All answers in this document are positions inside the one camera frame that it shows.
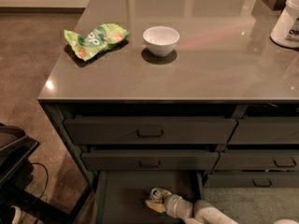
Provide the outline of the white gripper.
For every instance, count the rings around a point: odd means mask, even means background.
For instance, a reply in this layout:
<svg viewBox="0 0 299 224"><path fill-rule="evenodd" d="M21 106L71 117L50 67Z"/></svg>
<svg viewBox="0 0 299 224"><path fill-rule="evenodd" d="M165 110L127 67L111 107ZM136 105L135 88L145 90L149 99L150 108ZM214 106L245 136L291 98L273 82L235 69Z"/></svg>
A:
<svg viewBox="0 0 299 224"><path fill-rule="evenodd" d="M170 195L171 192L169 190L157 188L155 190L155 197L157 199L169 197L165 199L164 203L162 201L146 200L145 204L148 208L158 213L163 213L166 210L166 213L170 217L191 218L193 204L177 194Z"/></svg>

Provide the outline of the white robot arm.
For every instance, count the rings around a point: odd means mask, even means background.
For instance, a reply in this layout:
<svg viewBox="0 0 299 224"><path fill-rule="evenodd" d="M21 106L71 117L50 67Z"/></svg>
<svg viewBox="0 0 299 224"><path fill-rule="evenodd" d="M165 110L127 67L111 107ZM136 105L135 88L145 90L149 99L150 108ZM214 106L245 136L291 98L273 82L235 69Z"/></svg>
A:
<svg viewBox="0 0 299 224"><path fill-rule="evenodd" d="M191 203L167 189L153 188L145 205L158 213L179 218L185 224L238 224L204 200Z"/></svg>

